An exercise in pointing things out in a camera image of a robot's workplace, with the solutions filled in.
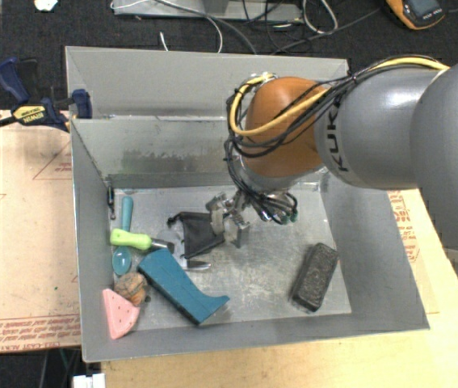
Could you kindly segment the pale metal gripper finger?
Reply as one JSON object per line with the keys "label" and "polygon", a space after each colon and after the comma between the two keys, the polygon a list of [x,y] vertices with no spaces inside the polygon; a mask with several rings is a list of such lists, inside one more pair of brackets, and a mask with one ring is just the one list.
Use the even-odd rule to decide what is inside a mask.
{"label": "pale metal gripper finger", "polygon": [[236,235],[233,241],[237,248],[245,246],[250,235],[251,224],[248,221],[236,221]]}
{"label": "pale metal gripper finger", "polygon": [[210,218],[214,234],[223,234],[225,232],[224,211],[222,209],[214,209],[210,212]]}

